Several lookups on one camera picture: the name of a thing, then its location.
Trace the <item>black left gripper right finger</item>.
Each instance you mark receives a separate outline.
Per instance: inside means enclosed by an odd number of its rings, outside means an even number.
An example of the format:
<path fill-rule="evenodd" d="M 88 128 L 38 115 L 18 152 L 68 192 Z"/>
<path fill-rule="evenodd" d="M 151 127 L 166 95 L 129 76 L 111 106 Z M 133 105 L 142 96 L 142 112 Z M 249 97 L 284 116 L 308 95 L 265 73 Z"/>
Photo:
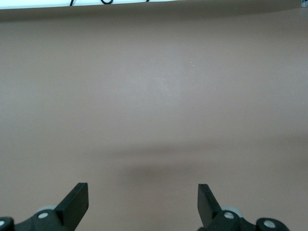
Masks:
<path fill-rule="evenodd" d="M 259 218 L 253 224 L 231 206 L 220 206 L 207 184 L 198 185 L 198 213 L 203 224 L 200 231 L 287 231 L 288 227 L 273 218 Z"/>

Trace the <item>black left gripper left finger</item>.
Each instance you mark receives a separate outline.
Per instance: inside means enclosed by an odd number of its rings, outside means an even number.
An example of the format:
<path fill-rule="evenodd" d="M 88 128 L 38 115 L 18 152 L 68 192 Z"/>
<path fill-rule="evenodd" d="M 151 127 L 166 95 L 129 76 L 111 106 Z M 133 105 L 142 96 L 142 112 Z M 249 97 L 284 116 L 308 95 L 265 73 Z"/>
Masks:
<path fill-rule="evenodd" d="M 74 231 L 89 208 L 87 183 L 78 183 L 55 206 L 46 206 L 23 222 L 15 223 L 12 217 L 0 218 L 2 231 Z"/>

